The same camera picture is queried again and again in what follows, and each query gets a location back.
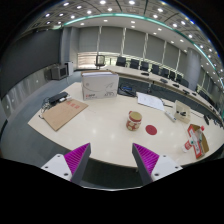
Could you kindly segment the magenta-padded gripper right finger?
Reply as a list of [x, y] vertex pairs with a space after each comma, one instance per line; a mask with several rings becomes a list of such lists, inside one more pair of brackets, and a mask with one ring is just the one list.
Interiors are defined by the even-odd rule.
[[182, 169], [182, 167], [169, 156], [158, 155], [137, 143], [132, 145], [132, 154], [144, 185]]

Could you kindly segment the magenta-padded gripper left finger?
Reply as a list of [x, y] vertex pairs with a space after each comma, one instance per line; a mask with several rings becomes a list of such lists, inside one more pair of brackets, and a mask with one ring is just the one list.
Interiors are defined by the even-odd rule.
[[56, 154], [42, 166], [42, 169], [79, 185], [90, 154], [91, 144], [87, 143], [65, 155]]

